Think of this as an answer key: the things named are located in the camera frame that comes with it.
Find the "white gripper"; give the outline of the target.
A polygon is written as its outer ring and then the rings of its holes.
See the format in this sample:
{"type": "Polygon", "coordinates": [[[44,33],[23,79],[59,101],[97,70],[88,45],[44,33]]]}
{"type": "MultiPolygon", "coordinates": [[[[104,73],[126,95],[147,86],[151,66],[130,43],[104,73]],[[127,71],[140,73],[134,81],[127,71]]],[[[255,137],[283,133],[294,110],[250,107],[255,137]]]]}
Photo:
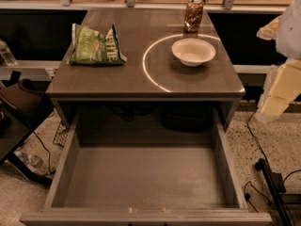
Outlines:
{"type": "Polygon", "coordinates": [[[265,77],[263,93],[255,118],[267,123],[278,119],[301,94],[301,0],[293,0],[256,36],[262,40],[276,39],[277,51],[288,59],[280,66],[272,65],[265,77]]]}

